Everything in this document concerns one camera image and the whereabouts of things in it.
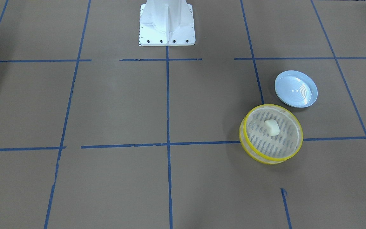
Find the white steamed bun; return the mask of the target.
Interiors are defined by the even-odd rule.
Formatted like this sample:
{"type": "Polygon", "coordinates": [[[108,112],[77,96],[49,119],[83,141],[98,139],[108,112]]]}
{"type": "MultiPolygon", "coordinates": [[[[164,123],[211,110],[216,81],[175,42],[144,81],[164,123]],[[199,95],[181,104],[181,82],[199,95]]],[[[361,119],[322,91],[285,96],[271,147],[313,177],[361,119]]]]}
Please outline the white steamed bun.
{"type": "Polygon", "coordinates": [[[264,121],[265,128],[269,136],[277,136],[280,133],[280,128],[275,119],[268,119],[264,121]]]}

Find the yellow plastic steamer basket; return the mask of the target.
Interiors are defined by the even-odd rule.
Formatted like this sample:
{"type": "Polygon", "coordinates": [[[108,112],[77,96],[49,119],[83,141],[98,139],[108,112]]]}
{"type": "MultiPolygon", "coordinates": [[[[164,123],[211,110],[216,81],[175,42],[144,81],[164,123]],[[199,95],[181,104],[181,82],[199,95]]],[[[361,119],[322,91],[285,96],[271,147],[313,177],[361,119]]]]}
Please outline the yellow plastic steamer basket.
{"type": "Polygon", "coordinates": [[[239,139],[257,162],[275,165],[296,155],[303,143],[301,125],[289,110],[274,104],[254,107],[242,119],[239,139]]]}

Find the light blue plate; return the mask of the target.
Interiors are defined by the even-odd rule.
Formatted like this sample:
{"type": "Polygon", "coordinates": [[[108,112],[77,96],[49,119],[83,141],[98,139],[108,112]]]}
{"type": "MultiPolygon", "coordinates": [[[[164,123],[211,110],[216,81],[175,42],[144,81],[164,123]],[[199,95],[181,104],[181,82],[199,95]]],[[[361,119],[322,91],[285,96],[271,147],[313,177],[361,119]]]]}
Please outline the light blue plate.
{"type": "Polygon", "coordinates": [[[306,108],[318,98],[314,81],[300,71],[283,71],[275,79],[274,89],[277,97],[288,106],[306,108]]]}

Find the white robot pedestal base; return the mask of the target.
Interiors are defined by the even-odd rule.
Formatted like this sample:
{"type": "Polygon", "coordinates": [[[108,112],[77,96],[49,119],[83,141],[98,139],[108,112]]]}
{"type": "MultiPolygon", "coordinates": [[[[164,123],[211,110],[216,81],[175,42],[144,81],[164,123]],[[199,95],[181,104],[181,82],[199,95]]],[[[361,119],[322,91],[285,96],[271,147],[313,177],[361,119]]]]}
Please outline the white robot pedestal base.
{"type": "Polygon", "coordinates": [[[193,7],[186,0],[147,0],[140,6],[139,45],[195,45],[193,7]]]}

